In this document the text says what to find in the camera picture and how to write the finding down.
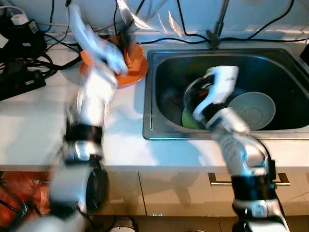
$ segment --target plastic bag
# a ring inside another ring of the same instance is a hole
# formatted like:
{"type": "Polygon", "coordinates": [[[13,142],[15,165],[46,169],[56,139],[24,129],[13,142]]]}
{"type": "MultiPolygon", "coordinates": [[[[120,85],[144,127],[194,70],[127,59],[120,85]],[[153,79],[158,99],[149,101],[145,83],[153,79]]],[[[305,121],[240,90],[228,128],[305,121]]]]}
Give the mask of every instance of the plastic bag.
{"type": "MultiPolygon", "coordinates": [[[[34,205],[41,214],[49,213],[48,186],[41,185],[41,179],[47,179],[48,174],[38,172],[4,172],[1,176],[5,187],[18,197],[23,203],[33,198],[34,205]]],[[[21,209],[21,204],[7,191],[0,187],[0,200],[17,209],[21,209]]],[[[0,226],[7,227],[15,218],[16,212],[0,203],[0,226]]],[[[35,218],[37,213],[29,208],[26,218],[35,218]]]]}
{"type": "Polygon", "coordinates": [[[126,0],[117,0],[122,20],[126,26],[134,24],[135,30],[155,31],[161,34],[175,32],[179,37],[183,37],[183,29],[180,27],[179,14],[173,14],[168,7],[164,7],[169,0],[147,2],[148,13],[142,15],[139,13],[140,8],[135,12],[129,7],[126,0]]]}

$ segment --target orange plate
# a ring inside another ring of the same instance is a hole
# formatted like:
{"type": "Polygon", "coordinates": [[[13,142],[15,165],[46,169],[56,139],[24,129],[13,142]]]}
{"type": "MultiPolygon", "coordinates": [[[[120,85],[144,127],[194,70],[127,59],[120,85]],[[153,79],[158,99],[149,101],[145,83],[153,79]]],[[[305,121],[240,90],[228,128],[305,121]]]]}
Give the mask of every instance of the orange plate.
{"type": "Polygon", "coordinates": [[[141,58],[140,61],[140,69],[139,69],[139,73],[136,74],[136,72],[131,71],[130,73],[130,69],[127,75],[118,75],[117,79],[118,79],[118,85],[119,86],[127,86],[127,85],[131,85],[134,84],[138,81],[140,81],[141,79],[144,78],[144,76],[147,74],[148,71],[148,62],[147,59],[145,57],[141,58]]]}

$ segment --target faucet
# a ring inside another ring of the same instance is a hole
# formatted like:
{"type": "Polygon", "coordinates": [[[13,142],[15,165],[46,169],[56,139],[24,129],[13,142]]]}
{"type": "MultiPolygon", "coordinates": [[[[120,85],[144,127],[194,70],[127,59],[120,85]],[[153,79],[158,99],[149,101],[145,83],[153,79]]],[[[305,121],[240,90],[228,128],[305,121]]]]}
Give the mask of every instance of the faucet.
{"type": "Polygon", "coordinates": [[[224,26],[224,17],[225,17],[225,13],[226,13],[229,2],[230,2],[229,0],[223,1],[220,14],[219,14],[219,18],[218,18],[218,21],[216,22],[214,31],[213,32],[210,30],[206,31],[206,34],[209,38],[209,48],[210,49],[219,48],[220,36],[221,36],[221,32],[224,26]]]}

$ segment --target black cable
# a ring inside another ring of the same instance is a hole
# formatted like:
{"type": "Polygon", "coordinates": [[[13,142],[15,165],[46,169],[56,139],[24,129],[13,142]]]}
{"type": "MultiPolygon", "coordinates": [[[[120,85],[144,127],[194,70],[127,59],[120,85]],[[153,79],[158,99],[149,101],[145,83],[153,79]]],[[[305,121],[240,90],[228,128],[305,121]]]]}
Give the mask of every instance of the black cable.
{"type": "MultiPolygon", "coordinates": [[[[226,38],[222,38],[221,41],[261,41],[261,42],[278,42],[278,43],[288,43],[288,42],[301,42],[301,41],[305,41],[306,39],[299,39],[299,40],[270,40],[270,39],[253,39],[253,37],[255,35],[257,35],[260,31],[262,31],[264,28],[268,27],[270,24],[280,20],[281,18],[283,18],[284,16],[286,16],[292,6],[294,4],[294,0],[291,0],[291,4],[289,6],[289,8],[287,9],[287,11],[281,15],[280,17],[272,20],[271,22],[265,24],[262,28],[260,28],[255,34],[253,34],[252,36],[248,37],[248,38],[244,38],[244,39],[241,39],[241,38],[234,38],[234,37],[226,37],[226,38]]],[[[179,0],[177,0],[177,5],[178,5],[178,10],[179,10],[179,14],[180,14],[180,19],[181,19],[181,22],[182,22],[182,26],[183,26],[183,31],[185,33],[185,35],[187,36],[197,36],[197,37],[200,37],[200,38],[203,38],[204,40],[203,41],[197,41],[197,42],[191,42],[191,41],[185,41],[185,40],[181,40],[181,39],[176,39],[176,38],[161,38],[161,39],[157,39],[157,40],[153,40],[153,41],[147,41],[147,42],[141,42],[139,44],[152,44],[152,43],[156,43],[156,42],[159,42],[159,41],[162,41],[162,40],[176,40],[176,41],[179,41],[179,42],[184,42],[184,43],[187,43],[187,44],[200,44],[200,43],[204,43],[204,42],[208,42],[209,39],[207,39],[206,37],[202,36],[202,35],[199,35],[199,34],[188,34],[185,30],[185,26],[184,26],[184,20],[183,20],[183,14],[182,14],[182,10],[181,10],[181,6],[180,6],[180,2],[179,0]]]]}
{"type": "Polygon", "coordinates": [[[72,0],[66,0],[65,6],[68,7],[71,4],[72,0]]]}
{"type": "Polygon", "coordinates": [[[45,52],[47,52],[49,49],[51,49],[51,48],[52,48],[53,46],[55,46],[56,44],[61,43],[61,42],[66,38],[66,36],[68,35],[68,31],[69,31],[69,28],[70,28],[70,9],[69,9],[69,7],[67,7],[67,9],[68,9],[68,17],[69,17],[69,19],[68,19],[68,27],[67,27],[66,33],[64,34],[64,37],[63,37],[61,40],[57,41],[56,43],[50,45],[50,46],[45,50],[45,52]]]}
{"type": "Polygon", "coordinates": [[[57,69],[55,69],[55,64],[53,63],[52,59],[47,55],[46,53],[41,54],[41,57],[44,57],[47,59],[48,62],[38,60],[36,58],[23,58],[27,64],[27,67],[38,67],[38,66],[44,66],[49,69],[49,71],[42,72],[44,79],[54,75],[57,72],[57,69]]]}
{"type": "MultiPolygon", "coordinates": [[[[153,40],[153,41],[139,42],[138,44],[153,44],[153,43],[156,43],[162,40],[176,40],[176,41],[187,43],[187,44],[201,44],[201,43],[208,42],[208,40],[191,42],[191,41],[181,40],[177,38],[160,38],[160,39],[153,40]]],[[[227,38],[221,39],[221,41],[260,41],[260,42],[278,42],[278,43],[301,42],[305,40],[306,39],[299,39],[299,40],[241,39],[241,38],[233,38],[233,37],[227,37],[227,38]]]]}
{"type": "Polygon", "coordinates": [[[73,66],[74,64],[76,64],[76,63],[78,63],[79,61],[81,61],[82,60],[82,58],[81,58],[81,56],[79,55],[77,58],[75,58],[74,60],[71,60],[70,62],[68,62],[68,63],[66,63],[65,65],[56,65],[56,64],[50,64],[50,63],[48,63],[48,62],[45,62],[45,61],[40,61],[40,60],[38,60],[38,62],[40,63],[40,64],[42,64],[43,66],[46,66],[46,67],[48,67],[48,68],[51,68],[51,69],[53,69],[53,70],[55,70],[55,71],[58,71],[58,70],[64,70],[64,69],[66,69],[66,68],[69,68],[69,67],[71,67],[71,66],[73,66]]]}
{"type": "Polygon", "coordinates": [[[201,44],[201,43],[204,43],[204,42],[208,42],[206,40],[191,42],[191,41],[181,40],[181,39],[177,39],[177,38],[161,38],[161,39],[157,39],[157,40],[153,40],[153,41],[140,42],[138,44],[153,44],[153,43],[156,43],[156,42],[159,42],[159,41],[162,41],[162,40],[176,40],[176,41],[184,42],[184,43],[187,43],[187,44],[201,44]]]}
{"type": "MultiPolygon", "coordinates": [[[[49,23],[53,22],[54,8],[55,8],[55,0],[52,0],[52,9],[51,9],[51,12],[50,12],[49,23]]],[[[48,32],[51,28],[52,28],[52,25],[49,25],[48,29],[43,31],[43,32],[48,32]]]]}
{"type": "Polygon", "coordinates": [[[11,209],[13,212],[17,213],[18,210],[15,209],[13,206],[9,205],[8,203],[4,202],[3,200],[0,200],[0,204],[3,204],[5,207],[11,209]]]}
{"type": "Polygon", "coordinates": [[[116,13],[117,13],[117,10],[118,10],[118,3],[117,3],[117,0],[115,0],[115,2],[116,2],[116,8],[115,8],[115,11],[114,11],[113,24],[114,24],[115,35],[117,35],[116,13]]]}
{"type": "Polygon", "coordinates": [[[209,41],[209,39],[207,39],[205,36],[202,36],[202,35],[199,35],[199,34],[188,34],[188,33],[187,33],[187,31],[185,30],[185,27],[184,27],[183,13],[182,13],[182,9],[181,9],[181,7],[180,7],[179,0],[177,0],[177,5],[178,5],[178,11],[179,11],[179,15],[180,15],[180,20],[181,20],[181,22],[182,22],[184,34],[185,34],[186,36],[196,36],[196,37],[200,37],[200,38],[204,39],[205,41],[209,41]]]}
{"type": "Polygon", "coordinates": [[[19,198],[17,197],[9,188],[7,188],[2,182],[0,182],[0,187],[3,188],[3,190],[11,196],[14,200],[16,200],[21,209],[17,212],[17,216],[14,218],[14,220],[10,223],[10,225],[7,227],[7,231],[15,231],[16,228],[22,223],[24,216],[28,212],[27,205],[19,198]]]}
{"type": "Polygon", "coordinates": [[[221,41],[261,41],[261,42],[278,42],[278,43],[301,42],[305,40],[306,39],[299,39],[299,40],[269,40],[269,39],[247,39],[247,38],[241,39],[234,37],[226,37],[221,39],[221,41]]]}
{"type": "Polygon", "coordinates": [[[44,36],[48,36],[49,38],[52,38],[53,40],[56,40],[59,44],[62,44],[62,45],[64,45],[64,46],[68,47],[69,49],[71,49],[71,50],[73,50],[73,51],[79,53],[79,51],[78,51],[77,49],[71,47],[71,46],[77,46],[78,43],[74,43],[74,44],[73,44],[73,43],[64,43],[64,42],[61,42],[61,40],[55,38],[54,36],[51,36],[51,35],[48,35],[48,34],[44,34],[44,36]]]}
{"type": "Polygon", "coordinates": [[[34,209],[34,211],[36,212],[36,214],[38,216],[40,216],[40,217],[42,216],[42,214],[39,211],[38,207],[32,201],[29,201],[29,206],[34,209]]]}
{"type": "Polygon", "coordinates": [[[253,35],[249,36],[247,39],[251,39],[254,36],[256,36],[258,33],[260,33],[264,28],[268,27],[270,24],[282,19],[283,17],[285,17],[291,10],[291,8],[293,7],[294,4],[294,0],[291,0],[291,3],[289,5],[289,8],[286,10],[286,12],[284,14],[282,14],[281,16],[275,18],[274,20],[270,21],[269,23],[266,23],[264,26],[262,26],[256,33],[254,33],[253,35]]]}
{"type": "MultiPolygon", "coordinates": [[[[145,0],[141,0],[139,6],[137,7],[136,11],[135,11],[135,15],[138,15],[138,13],[140,12],[141,7],[143,6],[145,0]]],[[[134,19],[131,20],[131,22],[129,22],[127,29],[134,23],[134,19]]]]}
{"type": "Polygon", "coordinates": [[[76,208],[80,213],[81,215],[89,222],[90,226],[91,227],[94,227],[94,223],[93,221],[91,220],[90,216],[88,214],[85,214],[84,212],[81,211],[81,209],[79,207],[76,208]]]}
{"type": "Polygon", "coordinates": [[[112,226],[115,224],[115,222],[116,222],[116,216],[114,215],[113,217],[114,217],[114,219],[113,219],[111,225],[105,230],[105,232],[109,232],[109,231],[111,230],[112,226]]]}

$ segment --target cabinet door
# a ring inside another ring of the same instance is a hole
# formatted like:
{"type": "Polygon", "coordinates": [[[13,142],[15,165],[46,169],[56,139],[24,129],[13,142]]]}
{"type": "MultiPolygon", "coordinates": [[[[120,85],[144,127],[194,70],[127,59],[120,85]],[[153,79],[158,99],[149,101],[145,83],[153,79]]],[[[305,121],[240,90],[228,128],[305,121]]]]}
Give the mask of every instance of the cabinet door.
{"type": "Polygon", "coordinates": [[[146,215],[138,172],[108,172],[109,201],[95,215],[146,215]]]}
{"type": "MultiPolygon", "coordinates": [[[[295,199],[300,189],[291,174],[286,174],[290,186],[278,186],[277,194],[286,215],[306,212],[304,197],[295,199]]],[[[216,174],[211,185],[206,172],[143,172],[140,173],[147,215],[152,216],[235,216],[232,209],[234,193],[227,173],[216,174]]]]}
{"type": "Polygon", "coordinates": [[[301,192],[301,195],[298,197],[304,197],[305,202],[309,204],[309,170],[307,173],[295,172],[293,177],[301,192]]]}
{"type": "MultiPolygon", "coordinates": [[[[279,175],[276,175],[275,181],[278,182],[276,193],[286,215],[307,215],[309,213],[308,203],[306,202],[305,194],[308,193],[308,185],[302,185],[302,190],[297,184],[298,180],[301,183],[305,182],[305,175],[301,175],[302,178],[295,178],[294,173],[285,173],[280,174],[280,176],[285,177],[286,179],[280,179],[279,175]]],[[[214,201],[220,203],[223,207],[219,213],[220,216],[231,216],[233,210],[230,207],[227,207],[226,204],[232,204],[234,193],[232,187],[227,185],[230,181],[229,174],[215,174],[214,184],[211,186],[214,201]]]]}
{"type": "Polygon", "coordinates": [[[205,172],[140,173],[147,215],[213,216],[213,195],[205,172]]]}

